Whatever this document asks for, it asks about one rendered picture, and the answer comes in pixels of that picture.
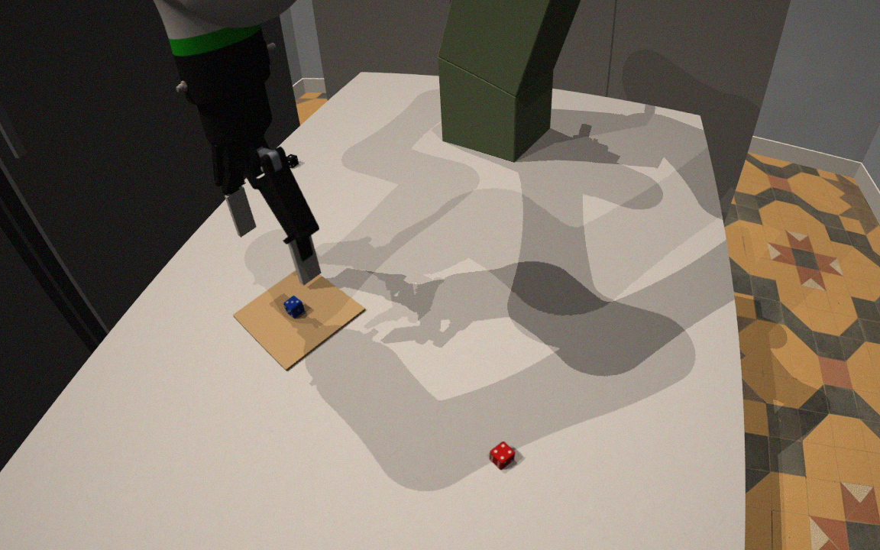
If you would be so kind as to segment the blue die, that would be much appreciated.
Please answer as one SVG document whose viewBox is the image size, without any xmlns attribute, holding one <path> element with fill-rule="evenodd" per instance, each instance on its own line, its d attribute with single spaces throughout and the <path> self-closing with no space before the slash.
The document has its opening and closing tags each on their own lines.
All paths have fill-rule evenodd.
<svg viewBox="0 0 880 550">
<path fill-rule="evenodd" d="M 303 302 L 298 299 L 296 296 L 291 296 L 289 300 L 283 303 L 284 309 L 286 310 L 291 317 L 296 318 L 298 315 L 302 314 L 305 311 L 303 307 Z"/>
</svg>

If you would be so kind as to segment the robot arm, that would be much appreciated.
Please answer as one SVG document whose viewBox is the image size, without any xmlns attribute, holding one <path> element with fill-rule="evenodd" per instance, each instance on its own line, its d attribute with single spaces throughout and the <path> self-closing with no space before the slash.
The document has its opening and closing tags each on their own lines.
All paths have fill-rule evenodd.
<svg viewBox="0 0 880 550">
<path fill-rule="evenodd" d="M 296 0 L 154 0 L 173 52 L 186 101 L 212 105 L 254 91 L 271 74 L 261 22 Z M 218 27 L 217 27 L 218 25 Z"/>
</svg>

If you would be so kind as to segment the tan flat square mat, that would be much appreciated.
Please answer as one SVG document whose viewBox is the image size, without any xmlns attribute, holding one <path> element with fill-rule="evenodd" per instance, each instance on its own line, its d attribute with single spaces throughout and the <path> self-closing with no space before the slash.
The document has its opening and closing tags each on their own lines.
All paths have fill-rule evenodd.
<svg viewBox="0 0 880 550">
<path fill-rule="evenodd" d="M 291 296 L 298 297 L 305 309 L 296 318 L 284 309 Z M 293 271 L 233 316 L 289 371 L 362 312 L 361 304 L 321 275 L 303 286 Z"/>
</svg>

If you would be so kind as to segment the red die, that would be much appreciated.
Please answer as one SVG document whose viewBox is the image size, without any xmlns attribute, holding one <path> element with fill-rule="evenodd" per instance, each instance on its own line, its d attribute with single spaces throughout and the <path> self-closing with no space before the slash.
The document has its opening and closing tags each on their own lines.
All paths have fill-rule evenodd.
<svg viewBox="0 0 880 550">
<path fill-rule="evenodd" d="M 511 461 L 514 461 L 514 457 L 516 457 L 516 452 L 504 442 L 493 447 L 490 452 L 490 460 L 493 462 L 493 465 L 496 465 L 500 470 L 503 470 L 503 468 L 509 465 Z"/>
</svg>

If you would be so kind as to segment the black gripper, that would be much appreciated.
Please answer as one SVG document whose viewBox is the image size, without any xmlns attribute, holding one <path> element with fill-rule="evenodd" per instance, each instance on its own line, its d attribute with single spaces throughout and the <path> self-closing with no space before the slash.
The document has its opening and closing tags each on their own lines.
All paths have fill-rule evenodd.
<svg viewBox="0 0 880 550">
<path fill-rule="evenodd" d="M 312 239 L 320 227 L 283 147 L 271 150 L 265 141 L 264 133 L 272 122 L 265 84 L 223 103 L 198 105 L 198 111 L 211 144 L 215 185 L 222 186 L 238 236 L 257 227 L 242 187 L 245 175 L 289 236 L 283 241 L 289 244 L 298 280 L 305 286 L 321 273 Z"/>
</svg>

